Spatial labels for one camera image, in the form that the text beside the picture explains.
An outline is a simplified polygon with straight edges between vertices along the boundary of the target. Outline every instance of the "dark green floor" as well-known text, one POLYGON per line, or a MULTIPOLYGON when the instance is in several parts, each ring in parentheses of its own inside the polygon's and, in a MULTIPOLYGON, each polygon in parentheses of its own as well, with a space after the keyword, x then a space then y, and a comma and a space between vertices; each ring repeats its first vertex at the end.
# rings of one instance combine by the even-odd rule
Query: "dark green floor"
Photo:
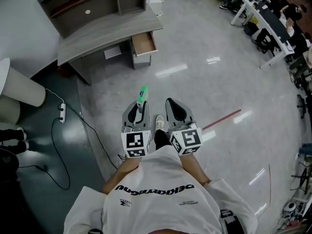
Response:
MULTIPOLYGON (((80 112, 76 76, 62 77, 56 70, 44 70, 33 80, 52 90, 80 112)), ((48 172, 63 187, 68 186, 64 166, 53 147, 51 125, 60 117, 61 100, 47 92, 43 106, 36 108, 21 103, 19 125, 27 132, 30 150, 19 154, 19 166, 47 165, 48 172)), ((31 167, 20 168, 18 176, 25 200, 48 234, 61 234, 65 217, 83 186, 100 190, 104 179, 88 140, 84 124, 67 108, 66 122, 56 122, 53 130, 56 146, 71 177, 71 188, 60 189, 44 172, 31 167)))

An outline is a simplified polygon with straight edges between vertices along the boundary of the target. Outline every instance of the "power strip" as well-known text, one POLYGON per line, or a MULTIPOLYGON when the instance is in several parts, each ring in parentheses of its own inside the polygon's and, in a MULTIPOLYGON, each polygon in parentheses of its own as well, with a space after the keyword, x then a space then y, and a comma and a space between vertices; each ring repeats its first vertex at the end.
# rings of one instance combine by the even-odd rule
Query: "power strip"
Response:
POLYGON ((62 103, 60 105, 60 122, 64 123, 66 121, 66 104, 62 103))

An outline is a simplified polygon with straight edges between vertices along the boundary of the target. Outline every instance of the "open drawer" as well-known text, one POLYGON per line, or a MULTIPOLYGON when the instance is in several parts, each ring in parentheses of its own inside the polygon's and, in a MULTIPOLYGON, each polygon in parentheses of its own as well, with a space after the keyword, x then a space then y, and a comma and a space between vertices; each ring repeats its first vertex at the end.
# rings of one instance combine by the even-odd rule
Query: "open drawer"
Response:
POLYGON ((158 51, 152 32, 133 36, 131 37, 131 40, 136 57, 147 54, 150 55, 151 53, 158 51))

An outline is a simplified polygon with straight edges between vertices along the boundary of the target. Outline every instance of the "red tape line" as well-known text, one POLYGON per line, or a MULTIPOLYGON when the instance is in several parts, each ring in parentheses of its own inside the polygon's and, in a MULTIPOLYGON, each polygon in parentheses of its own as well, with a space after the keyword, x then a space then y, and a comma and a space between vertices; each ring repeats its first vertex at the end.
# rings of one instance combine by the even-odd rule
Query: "red tape line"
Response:
POLYGON ((214 125, 216 125, 216 124, 222 122, 223 120, 225 120, 225 119, 227 119, 227 118, 229 118, 229 117, 231 117, 231 116, 233 116, 233 115, 235 115, 235 114, 237 114, 237 113, 239 113, 239 112, 241 112, 241 111, 242 111, 242 110, 239 109, 239 110, 237 110, 237 111, 235 111, 235 112, 233 112, 233 113, 230 113, 229 115, 226 115, 225 117, 223 117, 223 118, 221 118, 221 119, 218 119, 217 121, 215 121, 215 122, 209 124, 208 126, 203 127, 203 131, 206 130, 207 128, 210 128, 210 127, 212 127, 212 126, 214 126, 214 125))

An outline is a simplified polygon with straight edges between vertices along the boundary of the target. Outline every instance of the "white cable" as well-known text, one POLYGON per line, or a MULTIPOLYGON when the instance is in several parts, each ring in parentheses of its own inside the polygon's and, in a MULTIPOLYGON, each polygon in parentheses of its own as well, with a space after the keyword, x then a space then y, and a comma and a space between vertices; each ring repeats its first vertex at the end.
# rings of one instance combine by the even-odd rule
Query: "white cable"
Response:
POLYGON ((63 103, 65 103, 65 101, 61 97, 59 97, 56 93, 53 93, 50 89, 47 89, 47 88, 46 88, 46 90, 48 90, 50 93, 56 95, 58 98, 60 98, 63 101, 63 103))

